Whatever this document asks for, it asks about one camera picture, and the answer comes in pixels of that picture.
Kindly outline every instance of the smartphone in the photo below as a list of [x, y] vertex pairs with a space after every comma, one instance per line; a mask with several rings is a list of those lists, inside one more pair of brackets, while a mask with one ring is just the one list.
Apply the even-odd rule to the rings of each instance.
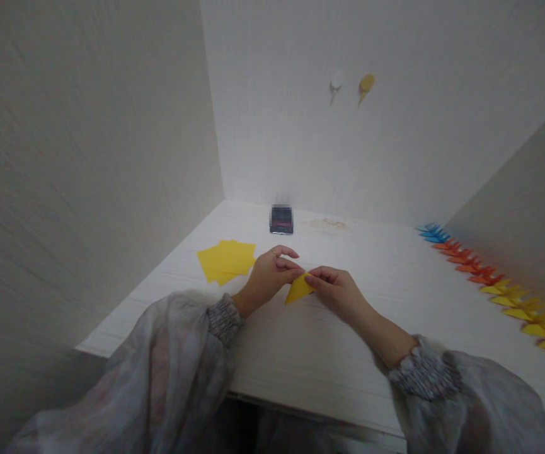
[[293, 235], [293, 212], [289, 205], [273, 205], [270, 211], [270, 233]]

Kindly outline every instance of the finger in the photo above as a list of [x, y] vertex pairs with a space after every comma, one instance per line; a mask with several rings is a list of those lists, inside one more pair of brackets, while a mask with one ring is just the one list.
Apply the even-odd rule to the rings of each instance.
[[292, 259], [299, 258], [299, 254], [297, 252], [283, 245], [274, 246], [266, 254], [270, 254], [272, 257], [280, 257], [281, 255], [288, 255]]
[[335, 286], [318, 277], [306, 276], [306, 282], [321, 294], [330, 294], [335, 290]]
[[291, 260], [283, 259], [282, 257], [276, 259], [275, 261], [277, 269], [299, 269], [302, 271], [302, 274], [306, 271], [297, 263], [292, 262]]
[[321, 266], [310, 270], [308, 273], [320, 279], [324, 279], [327, 282], [333, 283], [335, 282], [335, 279], [337, 279], [340, 275], [340, 270], [331, 267]]
[[284, 284], [290, 284], [295, 281], [298, 277], [303, 274], [303, 270], [300, 269], [291, 269], [287, 271], [282, 271], [278, 274], [279, 281]]

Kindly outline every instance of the wrist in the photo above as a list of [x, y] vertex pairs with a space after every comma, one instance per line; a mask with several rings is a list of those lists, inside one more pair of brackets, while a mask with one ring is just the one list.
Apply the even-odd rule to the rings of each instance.
[[244, 292], [244, 289], [232, 295], [231, 299], [241, 318], [247, 319], [254, 312], [251, 298]]

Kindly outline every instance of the white textured wall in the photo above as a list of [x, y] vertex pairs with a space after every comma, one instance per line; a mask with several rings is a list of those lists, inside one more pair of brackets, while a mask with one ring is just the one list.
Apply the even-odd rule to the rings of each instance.
[[198, 3], [0, 2], [0, 448], [222, 198]]
[[[201, 0], [224, 193], [447, 221], [545, 121], [543, 0]], [[330, 106], [336, 69], [346, 83]], [[357, 86], [376, 84], [357, 108]]]
[[447, 229], [485, 263], [545, 299], [545, 123]]

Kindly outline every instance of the table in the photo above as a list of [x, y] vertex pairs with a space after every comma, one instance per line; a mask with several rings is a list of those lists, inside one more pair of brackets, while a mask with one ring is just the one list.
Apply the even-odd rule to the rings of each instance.
[[[306, 270], [323, 264], [349, 270], [369, 303], [405, 330], [502, 364], [545, 406], [545, 351], [412, 227], [294, 211], [294, 235], [280, 236], [268, 232], [269, 213], [268, 206], [223, 201], [77, 349], [107, 358], [152, 302], [188, 291], [214, 303], [246, 282], [239, 276], [223, 287], [208, 284], [199, 250], [235, 239], [256, 244], [257, 257], [281, 243], [300, 254]], [[235, 338], [231, 392], [371, 429], [381, 445], [403, 451], [402, 401], [367, 346], [315, 295], [285, 306], [288, 290]]]

